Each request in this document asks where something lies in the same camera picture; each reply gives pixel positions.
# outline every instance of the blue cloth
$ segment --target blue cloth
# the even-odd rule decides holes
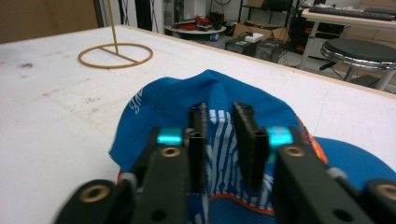
[[[276,223],[270,200],[275,165],[270,162],[266,166],[262,192],[247,190],[238,163],[232,103],[253,106],[260,127],[305,130],[287,104],[236,79],[206,70],[184,80],[164,77],[149,83],[125,107],[110,156],[121,170],[129,171],[153,128],[187,128],[190,107],[202,102],[207,106],[207,194],[190,196],[191,222]],[[357,188],[372,177],[395,178],[385,163],[360,148],[326,139],[320,139],[320,143],[328,153],[329,164],[346,169]]]

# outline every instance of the brown cabinet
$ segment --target brown cabinet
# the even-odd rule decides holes
[[[93,0],[0,0],[0,43],[97,27]]]

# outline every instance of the gold ring stand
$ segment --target gold ring stand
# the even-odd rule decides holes
[[[112,9],[111,9],[110,0],[107,0],[107,4],[108,4],[108,11],[109,11],[109,13],[110,13],[111,30],[112,30],[112,33],[113,33],[114,43],[112,43],[112,44],[105,44],[105,45],[99,45],[99,46],[95,46],[95,47],[92,47],[92,48],[89,48],[89,49],[85,49],[85,50],[83,50],[83,51],[78,55],[78,60],[79,60],[81,63],[83,63],[84,65],[87,65],[87,66],[89,66],[89,67],[94,67],[94,68],[105,68],[105,69],[132,67],[132,66],[137,66],[137,65],[139,65],[139,64],[141,64],[141,63],[145,63],[145,62],[147,62],[148,60],[150,60],[150,59],[152,58],[153,52],[152,52],[152,49],[150,49],[149,47],[146,47],[146,46],[144,46],[144,45],[139,45],[139,44],[132,44],[132,43],[117,43],[116,29],[115,29],[115,27],[114,27],[113,12],[112,12]],[[149,53],[149,56],[148,56],[147,58],[143,59],[143,60],[140,60],[140,61],[135,60],[135,59],[132,59],[132,58],[130,58],[130,57],[127,57],[127,56],[125,56],[125,55],[120,54],[120,52],[119,52],[119,47],[120,47],[120,46],[126,46],[126,47],[132,47],[132,48],[145,49],[145,50]],[[110,50],[110,49],[107,49],[107,47],[114,47],[114,48],[115,48],[115,51],[112,51],[112,50]],[[86,53],[91,52],[91,51],[96,50],[96,49],[100,49],[100,50],[103,50],[103,51],[105,51],[105,52],[107,52],[107,53],[116,55],[117,57],[119,57],[119,58],[121,58],[121,59],[123,59],[123,60],[127,60],[127,61],[129,61],[130,63],[121,64],[121,65],[102,65],[102,64],[87,63],[86,61],[84,61],[84,60],[82,59],[82,57],[83,57]]]

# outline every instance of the vertical pole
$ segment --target vertical pole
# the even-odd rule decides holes
[[[108,11],[110,14],[111,30],[113,32],[113,38],[114,38],[114,47],[116,48],[116,54],[119,54],[119,46],[117,44],[116,29],[114,28],[114,20],[113,20],[113,10],[111,9],[110,0],[107,0],[107,4],[108,4]]]

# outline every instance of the desk leg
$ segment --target desk leg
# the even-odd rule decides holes
[[[312,45],[314,43],[314,39],[315,39],[315,35],[317,33],[317,30],[318,30],[318,26],[319,26],[319,22],[315,21],[314,27],[312,27],[311,35],[308,37],[308,42],[306,43],[306,46],[305,46],[303,58],[301,59],[301,62],[299,64],[299,66],[298,66],[298,68],[301,69],[301,70],[304,70],[305,62],[306,62],[306,59],[308,58],[309,51],[311,50]]]
[[[395,70],[388,71],[384,76],[381,77],[381,79],[379,79],[378,83],[376,83],[375,88],[380,91],[384,90],[395,72]]]

